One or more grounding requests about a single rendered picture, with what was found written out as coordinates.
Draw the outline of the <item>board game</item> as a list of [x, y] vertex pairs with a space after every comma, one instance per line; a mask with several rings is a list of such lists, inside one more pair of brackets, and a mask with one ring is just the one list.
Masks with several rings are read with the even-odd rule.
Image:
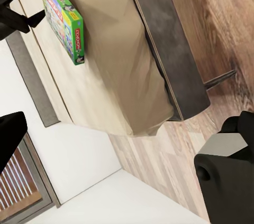
[[84, 20], [69, 0], [43, 0], [51, 29], [74, 65], [85, 63]]

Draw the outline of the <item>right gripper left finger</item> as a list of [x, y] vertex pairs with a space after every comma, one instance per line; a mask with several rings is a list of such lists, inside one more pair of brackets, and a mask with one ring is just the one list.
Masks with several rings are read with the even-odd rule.
[[0, 174], [28, 131], [23, 111], [0, 117]]

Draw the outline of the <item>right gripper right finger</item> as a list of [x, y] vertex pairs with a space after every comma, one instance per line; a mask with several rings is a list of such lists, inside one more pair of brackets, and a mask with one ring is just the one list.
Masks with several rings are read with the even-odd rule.
[[254, 113], [243, 110], [238, 120], [237, 129], [254, 153]]

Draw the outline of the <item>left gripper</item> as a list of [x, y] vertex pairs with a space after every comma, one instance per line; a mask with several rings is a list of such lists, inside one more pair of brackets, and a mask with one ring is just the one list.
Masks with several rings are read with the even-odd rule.
[[8, 7], [11, 1], [13, 0], [0, 0], [0, 41], [16, 30], [29, 32], [29, 26], [35, 28], [46, 16], [45, 9], [31, 17], [19, 16]]

